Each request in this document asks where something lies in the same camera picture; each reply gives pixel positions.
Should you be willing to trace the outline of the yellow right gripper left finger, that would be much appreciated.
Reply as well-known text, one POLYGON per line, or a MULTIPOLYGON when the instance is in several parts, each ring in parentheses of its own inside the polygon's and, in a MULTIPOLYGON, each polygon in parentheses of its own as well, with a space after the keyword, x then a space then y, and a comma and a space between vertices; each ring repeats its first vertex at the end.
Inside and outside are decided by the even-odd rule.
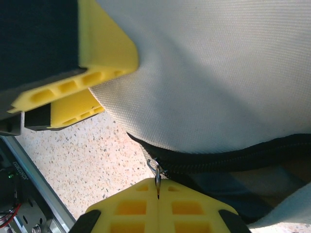
POLYGON ((157 233, 158 199, 154 178, 144 179, 87 208, 73 233, 157 233))

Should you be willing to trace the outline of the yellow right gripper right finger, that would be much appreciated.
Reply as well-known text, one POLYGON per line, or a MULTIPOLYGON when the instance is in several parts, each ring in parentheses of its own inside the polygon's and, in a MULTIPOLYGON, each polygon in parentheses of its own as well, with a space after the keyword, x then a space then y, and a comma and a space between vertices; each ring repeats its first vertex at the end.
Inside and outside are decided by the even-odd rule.
POLYGON ((157 186, 160 233, 249 233, 237 211, 170 180, 157 186))

